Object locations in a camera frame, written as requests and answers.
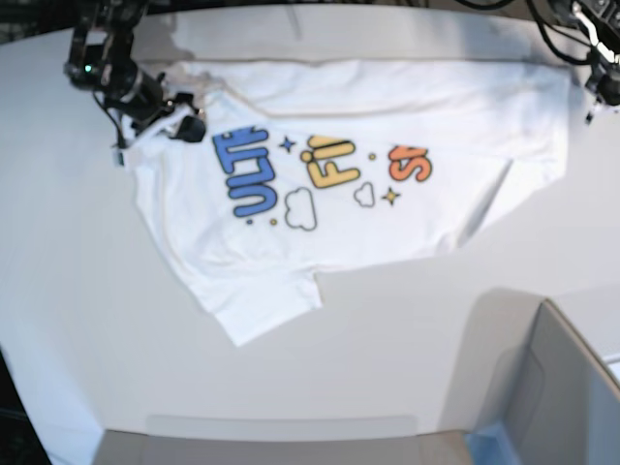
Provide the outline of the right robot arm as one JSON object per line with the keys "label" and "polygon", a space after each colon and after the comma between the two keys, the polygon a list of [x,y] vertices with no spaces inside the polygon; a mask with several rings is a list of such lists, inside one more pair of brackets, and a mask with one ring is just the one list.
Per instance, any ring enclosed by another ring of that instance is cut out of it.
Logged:
{"label": "right robot arm", "polygon": [[122,120],[140,136],[179,110],[180,121],[169,137],[189,143],[203,140],[206,124],[194,95],[174,91],[166,74],[150,75],[133,58],[134,30],[145,16],[147,1],[82,1],[64,74],[71,85],[90,93],[111,121],[116,147],[130,146]]}

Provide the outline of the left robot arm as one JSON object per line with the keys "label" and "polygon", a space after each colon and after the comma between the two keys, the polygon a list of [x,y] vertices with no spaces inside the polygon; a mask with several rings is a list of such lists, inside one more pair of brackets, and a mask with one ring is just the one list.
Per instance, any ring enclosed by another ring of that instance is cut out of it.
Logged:
{"label": "left robot arm", "polygon": [[[536,22],[542,39],[549,50],[563,62],[590,69],[584,87],[594,97],[585,123],[591,124],[601,112],[619,111],[619,3],[614,0],[549,1],[547,7],[555,17],[550,24],[534,1],[526,3]],[[576,39],[587,48],[583,58],[568,55],[552,43],[547,31],[572,39],[571,29],[580,36]]]}

